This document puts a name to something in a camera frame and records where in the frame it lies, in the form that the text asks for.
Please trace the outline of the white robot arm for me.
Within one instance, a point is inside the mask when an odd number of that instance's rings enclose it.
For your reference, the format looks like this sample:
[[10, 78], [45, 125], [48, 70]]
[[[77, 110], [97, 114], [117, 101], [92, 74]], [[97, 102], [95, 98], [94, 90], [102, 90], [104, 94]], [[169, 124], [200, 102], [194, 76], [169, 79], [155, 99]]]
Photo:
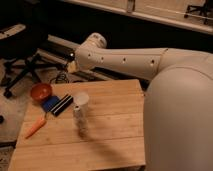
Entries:
[[68, 71], [104, 68], [149, 82], [146, 171], [213, 171], [213, 54], [176, 48], [108, 49], [99, 33], [77, 45]]

